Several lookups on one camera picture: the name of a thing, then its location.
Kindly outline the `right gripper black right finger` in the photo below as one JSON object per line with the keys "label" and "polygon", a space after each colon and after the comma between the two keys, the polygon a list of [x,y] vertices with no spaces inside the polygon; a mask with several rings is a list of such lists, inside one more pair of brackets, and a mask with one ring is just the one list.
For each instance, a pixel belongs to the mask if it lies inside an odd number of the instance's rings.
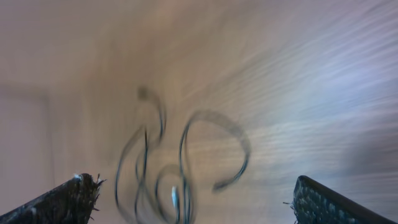
{"label": "right gripper black right finger", "polygon": [[297,178],[293,196],[298,224],[397,224],[306,175]]}

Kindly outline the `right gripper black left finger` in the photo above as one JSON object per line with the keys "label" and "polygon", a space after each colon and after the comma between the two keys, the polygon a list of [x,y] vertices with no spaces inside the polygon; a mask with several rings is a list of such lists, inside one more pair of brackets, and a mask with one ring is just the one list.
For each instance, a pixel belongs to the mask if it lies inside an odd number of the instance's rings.
{"label": "right gripper black left finger", "polygon": [[100,195],[103,180],[87,173],[1,215],[1,224],[87,224]]}

